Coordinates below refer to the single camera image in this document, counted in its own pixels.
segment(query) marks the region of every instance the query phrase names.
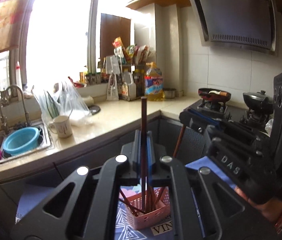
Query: curved metal faucet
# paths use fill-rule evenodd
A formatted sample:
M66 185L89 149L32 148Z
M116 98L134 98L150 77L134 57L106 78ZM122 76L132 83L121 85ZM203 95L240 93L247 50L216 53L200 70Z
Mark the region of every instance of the curved metal faucet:
M25 113L25 119L26 119L26 123L28 124L28 126L31 126L31 122L30 122L30 118L29 118L29 113L25 108L25 103L24 103L24 95L23 95L23 91L21 88L19 88L17 85L10 85L4 92L4 96L6 95L7 91L9 90L9 88L16 88L20 91L21 95L22 95L22 103L23 103L23 109L24 109L24 113Z
M6 134L9 134L8 121L7 121L7 117L2 112L1 102L0 102L0 115L1 115L1 122L2 122L1 128L2 130L4 130Z

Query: beige countertop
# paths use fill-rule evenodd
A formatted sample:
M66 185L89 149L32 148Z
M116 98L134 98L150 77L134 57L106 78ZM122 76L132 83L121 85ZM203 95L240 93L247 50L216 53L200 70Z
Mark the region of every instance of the beige countertop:
M148 121L160 115L178 120L180 112L199 100L199 97L181 97L160 102L148 102ZM99 148L119 138L141 122L141 101L127 102L105 101L98 104L100 113L91 117L91 124L81 127L73 126L73 135L59 139L50 133L54 147L41 150L0 164L0 183L35 174L40 170L53 167L68 159L82 155L84 152Z

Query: range hood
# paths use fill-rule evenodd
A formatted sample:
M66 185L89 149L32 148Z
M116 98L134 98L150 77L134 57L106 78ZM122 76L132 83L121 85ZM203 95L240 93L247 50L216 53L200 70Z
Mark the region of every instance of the range hood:
M203 46L222 46L276 55L275 0L190 0Z

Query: mug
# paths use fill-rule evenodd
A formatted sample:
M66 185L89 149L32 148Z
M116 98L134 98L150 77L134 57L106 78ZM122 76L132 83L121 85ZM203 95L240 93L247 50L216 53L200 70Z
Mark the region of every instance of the mug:
M70 119L67 115L57 116L48 126L51 132L57 134L59 138L67 138L72 135Z

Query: cooking oil bottle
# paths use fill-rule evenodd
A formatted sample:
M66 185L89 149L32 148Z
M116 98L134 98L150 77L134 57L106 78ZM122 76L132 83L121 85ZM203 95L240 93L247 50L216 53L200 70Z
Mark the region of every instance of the cooking oil bottle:
M160 101L163 98L163 77L161 70L155 62L146 64L149 69L146 71L145 80L145 96L149 101Z

